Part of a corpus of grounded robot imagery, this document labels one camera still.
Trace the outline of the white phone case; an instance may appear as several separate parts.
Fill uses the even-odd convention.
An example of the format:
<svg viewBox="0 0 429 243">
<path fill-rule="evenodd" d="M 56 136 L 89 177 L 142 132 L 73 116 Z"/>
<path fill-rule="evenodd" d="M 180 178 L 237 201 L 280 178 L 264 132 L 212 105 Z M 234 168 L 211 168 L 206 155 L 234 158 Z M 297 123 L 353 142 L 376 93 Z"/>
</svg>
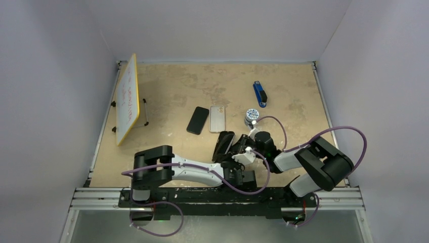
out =
<svg viewBox="0 0 429 243">
<path fill-rule="evenodd" d="M 225 126 L 225 108 L 223 105 L 212 105 L 209 108 L 209 131 L 220 133 L 224 131 Z"/>
</svg>

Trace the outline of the black smartphone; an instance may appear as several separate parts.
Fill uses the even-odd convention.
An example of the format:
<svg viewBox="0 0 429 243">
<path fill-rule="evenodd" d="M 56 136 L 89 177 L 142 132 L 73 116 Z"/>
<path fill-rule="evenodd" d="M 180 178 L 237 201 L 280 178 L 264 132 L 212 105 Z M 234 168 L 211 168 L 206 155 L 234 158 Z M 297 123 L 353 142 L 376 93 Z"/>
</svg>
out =
<svg viewBox="0 0 429 243">
<path fill-rule="evenodd" d="M 187 125 L 186 131 L 195 135 L 200 135 L 208 116 L 209 110 L 207 108 L 197 106 Z"/>
</svg>

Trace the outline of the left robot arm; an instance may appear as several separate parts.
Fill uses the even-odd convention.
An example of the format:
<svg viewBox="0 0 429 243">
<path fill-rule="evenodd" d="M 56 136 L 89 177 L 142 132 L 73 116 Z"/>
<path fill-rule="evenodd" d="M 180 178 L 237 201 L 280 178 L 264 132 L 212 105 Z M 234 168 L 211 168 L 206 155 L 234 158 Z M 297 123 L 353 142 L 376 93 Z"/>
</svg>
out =
<svg viewBox="0 0 429 243">
<path fill-rule="evenodd" d="M 211 187 L 225 185 L 244 195 L 255 195 L 263 190 L 247 191 L 256 189 L 255 172 L 245 171 L 244 163 L 238 162 L 232 153 L 216 152 L 214 159 L 213 164 L 185 159 L 173 154 L 173 147 L 169 145 L 137 152 L 133 170 L 124 172 L 132 178 L 132 202 L 145 207 L 151 200 L 151 190 L 172 180 Z"/>
</svg>

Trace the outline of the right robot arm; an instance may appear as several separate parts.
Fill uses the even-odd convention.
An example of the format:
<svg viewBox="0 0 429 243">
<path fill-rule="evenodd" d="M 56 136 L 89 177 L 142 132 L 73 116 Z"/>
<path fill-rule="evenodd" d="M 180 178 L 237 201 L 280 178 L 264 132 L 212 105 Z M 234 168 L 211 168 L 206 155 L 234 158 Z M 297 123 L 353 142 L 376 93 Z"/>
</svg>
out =
<svg viewBox="0 0 429 243">
<path fill-rule="evenodd" d="M 297 168 L 306 171 L 292 180 L 284 192 L 290 206 L 298 205 L 310 192 L 331 191 L 354 169 L 348 156 L 320 136 L 308 145 L 284 152 L 276 147 L 269 132 L 254 130 L 250 136 L 242 136 L 235 146 L 232 159 L 244 166 L 253 163 L 258 152 L 267 160 L 266 168 L 271 173 Z"/>
</svg>

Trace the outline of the black square pad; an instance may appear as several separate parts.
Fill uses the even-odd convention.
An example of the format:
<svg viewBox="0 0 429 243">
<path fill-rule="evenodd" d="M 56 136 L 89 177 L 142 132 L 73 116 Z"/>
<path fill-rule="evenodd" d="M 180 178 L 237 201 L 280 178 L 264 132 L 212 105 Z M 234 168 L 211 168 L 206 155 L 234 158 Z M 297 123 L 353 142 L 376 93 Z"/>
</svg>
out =
<svg viewBox="0 0 429 243">
<path fill-rule="evenodd" d="M 228 153 L 230 147 L 235 139 L 235 133 L 232 131 L 222 131 L 219 133 L 214 152 L 212 155 L 212 162 L 216 162 L 220 157 Z"/>
</svg>

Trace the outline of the blue white jar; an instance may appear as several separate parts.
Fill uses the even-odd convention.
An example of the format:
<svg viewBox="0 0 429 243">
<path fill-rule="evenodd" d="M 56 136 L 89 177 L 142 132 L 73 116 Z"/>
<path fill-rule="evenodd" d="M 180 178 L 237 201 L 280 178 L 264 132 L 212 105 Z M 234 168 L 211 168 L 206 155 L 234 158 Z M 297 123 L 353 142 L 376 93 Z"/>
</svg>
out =
<svg viewBox="0 0 429 243">
<path fill-rule="evenodd" d="M 245 113 L 245 116 L 244 116 L 245 125 L 248 128 L 253 129 L 252 122 L 254 120 L 257 120 L 259 118 L 259 116 L 260 116 L 260 114 L 259 114 L 259 111 L 257 109 L 255 109 L 255 108 L 248 109 Z"/>
</svg>

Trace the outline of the blue stapler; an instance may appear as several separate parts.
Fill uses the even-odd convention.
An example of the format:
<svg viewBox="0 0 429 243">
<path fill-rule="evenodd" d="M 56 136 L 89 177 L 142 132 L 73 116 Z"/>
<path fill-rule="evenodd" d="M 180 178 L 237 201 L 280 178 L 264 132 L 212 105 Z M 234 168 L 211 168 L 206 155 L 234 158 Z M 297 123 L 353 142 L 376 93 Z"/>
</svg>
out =
<svg viewBox="0 0 429 243">
<path fill-rule="evenodd" d="M 259 81 L 255 81 L 252 86 L 253 86 L 259 107 L 265 108 L 267 106 L 268 96 L 265 90 L 263 89 L 261 83 Z"/>
</svg>

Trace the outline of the yellow framed whiteboard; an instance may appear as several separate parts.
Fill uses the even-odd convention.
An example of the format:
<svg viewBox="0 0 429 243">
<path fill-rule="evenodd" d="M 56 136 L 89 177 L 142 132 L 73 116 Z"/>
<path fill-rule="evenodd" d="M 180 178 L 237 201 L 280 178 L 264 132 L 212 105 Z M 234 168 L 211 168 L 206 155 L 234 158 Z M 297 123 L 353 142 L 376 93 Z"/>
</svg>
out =
<svg viewBox="0 0 429 243">
<path fill-rule="evenodd" d="M 140 116 L 137 57 L 133 53 L 125 67 L 116 94 L 116 145 L 120 146 Z"/>
</svg>

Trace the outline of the metal whiteboard stand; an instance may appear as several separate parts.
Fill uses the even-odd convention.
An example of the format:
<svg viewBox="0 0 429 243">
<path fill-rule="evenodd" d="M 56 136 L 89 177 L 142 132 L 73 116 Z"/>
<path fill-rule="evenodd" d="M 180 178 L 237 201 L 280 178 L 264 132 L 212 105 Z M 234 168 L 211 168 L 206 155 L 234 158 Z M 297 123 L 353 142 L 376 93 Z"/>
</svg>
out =
<svg viewBox="0 0 429 243">
<path fill-rule="evenodd" d="M 145 126 L 148 126 L 148 124 L 149 124 L 149 119 L 148 119 L 148 110 L 147 110 L 147 101 L 146 101 L 146 99 L 145 98 L 143 98 L 142 100 L 140 100 L 140 103 L 142 103 L 144 106 L 143 106 L 143 108 L 144 108 L 144 118 L 146 119 L 146 122 L 145 123 L 143 123 L 143 122 L 141 122 L 141 123 L 138 123 L 138 124 L 135 124 L 132 128 L 139 128 L 139 127 L 145 127 Z M 112 107 L 116 107 L 116 101 L 112 101 L 111 103 L 110 103 L 110 106 L 112 106 Z M 114 133 L 116 133 L 116 129 L 117 129 L 117 127 L 116 126 L 114 126 L 112 129 L 111 129 L 111 131 L 112 132 L 114 132 Z"/>
</svg>

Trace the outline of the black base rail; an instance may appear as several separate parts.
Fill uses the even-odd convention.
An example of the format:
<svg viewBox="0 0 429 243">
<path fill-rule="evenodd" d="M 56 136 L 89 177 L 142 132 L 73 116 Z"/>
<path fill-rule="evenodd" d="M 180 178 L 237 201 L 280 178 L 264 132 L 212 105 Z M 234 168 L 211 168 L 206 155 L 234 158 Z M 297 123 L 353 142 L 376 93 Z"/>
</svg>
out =
<svg viewBox="0 0 429 243">
<path fill-rule="evenodd" d="M 292 224 L 320 211 L 364 209 L 358 188 L 335 188 L 298 198 L 282 187 L 266 188 L 257 195 L 243 195 L 226 187 L 161 187 L 148 200 L 131 199 L 128 188 L 78 188 L 71 202 L 73 210 L 116 210 L 135 212 L 136 217 L 169 220 L 172 216 L 258 216 L 283 219 Z"/>
</svg>

